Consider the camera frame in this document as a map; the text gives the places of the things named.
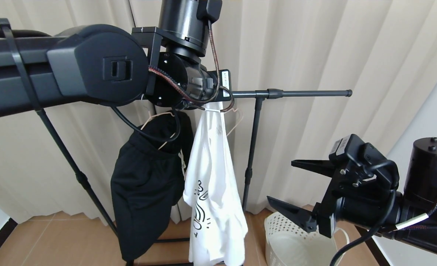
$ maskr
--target sticker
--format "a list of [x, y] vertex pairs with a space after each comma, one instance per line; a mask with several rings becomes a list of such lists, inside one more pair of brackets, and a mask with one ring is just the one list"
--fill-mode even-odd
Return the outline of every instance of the sticker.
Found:
[[350, 140], [350, 136], [352, 136], [352, 135], [348, 135], [342, 139], [342, 141], [340, 142], [340, 145], [338, 146], [337, 151], [335, 152], [335, 155], [340, 155], [340, 154], [345, 153], [345, 147], [347, 147], [348, 141]]
[[341, 141], [342, 139], [335, 142], [335, 144], [332, 147], [332, 150], [330, 150], [330, 154], [334, 154], [337, 151], [338, 145], [340, 144]]
[[[230, 80], [228, 78], [228, 71], [222, 71], [222, 86], [224, 86], [227, 89], [230, 89]], [[230, 97], [230, 94], [224, 90], [223, 91], [223, 96], [224, 97]]]

